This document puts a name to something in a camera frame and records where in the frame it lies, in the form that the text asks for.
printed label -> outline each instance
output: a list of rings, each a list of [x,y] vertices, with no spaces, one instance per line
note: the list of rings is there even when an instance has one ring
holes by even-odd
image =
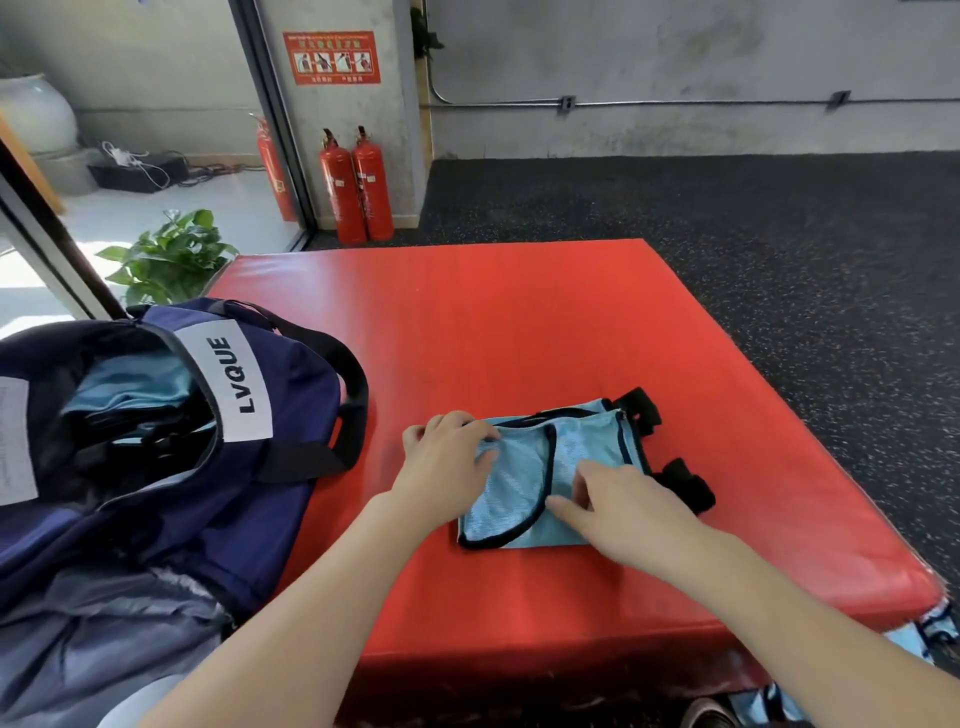
[[[0,376],[0,506],[36,497],[27,437],[30,382]]]
[[[224,442],[274,436],[274,414],[263,373],[235,321],[207,321],[175,331],[193,356],[220,409]]]

rubber floor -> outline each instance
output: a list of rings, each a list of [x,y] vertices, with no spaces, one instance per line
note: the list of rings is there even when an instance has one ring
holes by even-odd
[[[388,245],[646,239],[955,589],[958,203],[960,153],[441,160]]]

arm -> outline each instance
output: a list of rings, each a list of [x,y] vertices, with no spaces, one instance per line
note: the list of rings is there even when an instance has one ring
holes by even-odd
[[[818,601],[635,468],[582,461],[574,500],[547,507],[703,604],[820,728],[956,725],[960,682]]]
[[[394,488],[287,590],[206,658],[141,728],[331,725],[388,592],[420,542],[483,493],[497,431],[451,412],[403,433]]]

right hand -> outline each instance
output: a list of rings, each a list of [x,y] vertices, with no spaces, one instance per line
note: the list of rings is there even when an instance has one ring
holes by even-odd
[[[677,496],[632,465],[608,468],[581,460],[573,500],[550,496],[546,507],[600,553],[670,583],[696,568],[713,532]]]

safety instruction poster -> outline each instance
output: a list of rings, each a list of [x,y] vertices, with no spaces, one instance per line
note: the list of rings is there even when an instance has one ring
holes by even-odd
[[[284,33],[297,85],[379,84],[373,31]]]

